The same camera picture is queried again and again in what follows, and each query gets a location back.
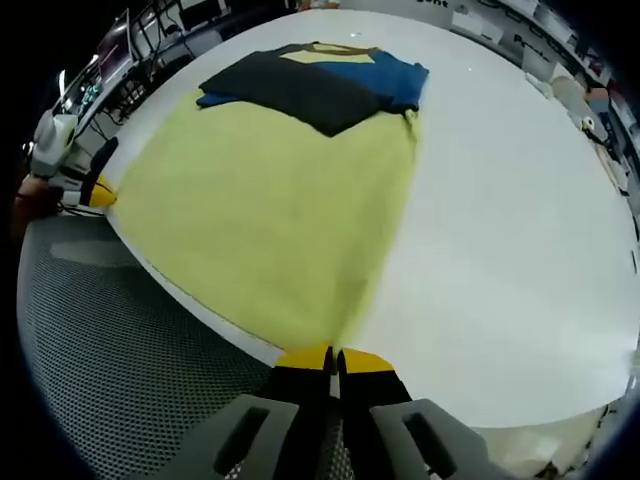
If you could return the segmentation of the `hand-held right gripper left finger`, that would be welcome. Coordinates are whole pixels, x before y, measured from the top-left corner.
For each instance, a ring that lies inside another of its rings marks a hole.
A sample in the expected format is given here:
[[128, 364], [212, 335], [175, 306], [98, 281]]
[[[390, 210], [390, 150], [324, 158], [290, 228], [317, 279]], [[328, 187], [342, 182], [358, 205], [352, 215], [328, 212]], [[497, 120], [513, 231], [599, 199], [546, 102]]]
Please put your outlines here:
[[238, 396], [185, 436], [166, 479], [313, 479], [330, 403], [333, 349], [285, 352], [267, 382]]

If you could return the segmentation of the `person's left hand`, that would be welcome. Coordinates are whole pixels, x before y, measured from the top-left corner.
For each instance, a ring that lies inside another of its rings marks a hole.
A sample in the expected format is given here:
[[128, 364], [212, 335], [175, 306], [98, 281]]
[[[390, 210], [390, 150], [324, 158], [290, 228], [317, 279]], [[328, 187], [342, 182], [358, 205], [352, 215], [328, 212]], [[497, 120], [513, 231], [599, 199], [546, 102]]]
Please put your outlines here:
[[58, 201], [58, 189], [47, 180], [28, 174], [16, 193], [14, 211], [28, 221], [45, 218], [57, 213]]

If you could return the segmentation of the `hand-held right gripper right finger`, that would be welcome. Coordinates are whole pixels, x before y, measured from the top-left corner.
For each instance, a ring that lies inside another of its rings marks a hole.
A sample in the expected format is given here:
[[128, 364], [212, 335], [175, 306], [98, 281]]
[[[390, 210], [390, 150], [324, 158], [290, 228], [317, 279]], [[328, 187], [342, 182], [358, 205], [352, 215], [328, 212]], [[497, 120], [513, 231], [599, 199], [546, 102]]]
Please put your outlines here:
[[428, 399], [413, 399], [381, 357], [336, 358], [345, 446], [356, 479], [498, 479], [484, 439]]

